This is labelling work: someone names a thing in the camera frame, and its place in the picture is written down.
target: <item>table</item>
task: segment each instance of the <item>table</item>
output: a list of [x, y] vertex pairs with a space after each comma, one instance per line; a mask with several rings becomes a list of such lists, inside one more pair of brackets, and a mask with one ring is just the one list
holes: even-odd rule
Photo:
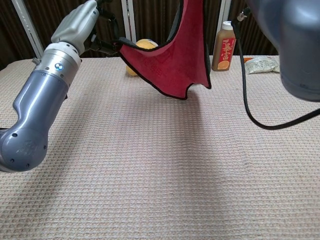
[[[30, 60], [0, 72], [0, 127]], [[239, 57], [188, 100], [84, 58], [36, 169], [0, 173], [0, 239], [320, 239], [319, 118], [266, 131], [247, 117]], [[319, 104], [278, 73], [248, 76], [254, 116], [279, 124]]]

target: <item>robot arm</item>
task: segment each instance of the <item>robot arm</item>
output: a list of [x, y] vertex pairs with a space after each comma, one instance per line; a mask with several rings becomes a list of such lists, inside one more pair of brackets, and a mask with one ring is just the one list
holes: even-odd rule
[[81, 65], [79, 55], [87, 49], [110, 52], [92, 33], [100, 15], [102, 0], [89, 0], [66, 16], [41, 59], [36, 64], [13, 108], [18, 120], [0, 129], [0, 170], [22, 172], [37, 167], [48, 150], [48, 133]]
[[320, 1], [246, 2], [279, 52], [284, 87], [295, 97], [320, 102]]

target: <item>red towel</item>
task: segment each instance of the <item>red towel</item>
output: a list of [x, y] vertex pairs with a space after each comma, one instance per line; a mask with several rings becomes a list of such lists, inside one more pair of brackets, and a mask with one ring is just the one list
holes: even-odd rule
[[131, 69], [160, 93], [185, 100], [193, 84], [211, 89], [204, 0], [181, 1], [175, 22], [174, 33], [165, 44], [143, 49], [121, 38], [119, 53]]

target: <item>bottle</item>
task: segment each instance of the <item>bottle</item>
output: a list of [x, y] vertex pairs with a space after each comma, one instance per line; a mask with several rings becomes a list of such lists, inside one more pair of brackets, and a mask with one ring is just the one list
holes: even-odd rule
[[216, 36], [213, 53], [212, 70], [228, 71], [236, 46], [236, 36], [231, 21], [224, 21], [222, 29]]

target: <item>plastic bag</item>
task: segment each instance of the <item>plastic bag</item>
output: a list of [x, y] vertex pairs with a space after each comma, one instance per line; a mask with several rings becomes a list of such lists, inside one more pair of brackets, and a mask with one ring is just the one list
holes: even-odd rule
[[280, 73], [280, 65], [276, 60], [266, 56], [255, 57], [245, 64], [245, 72], [247, 74], [277, 72]]

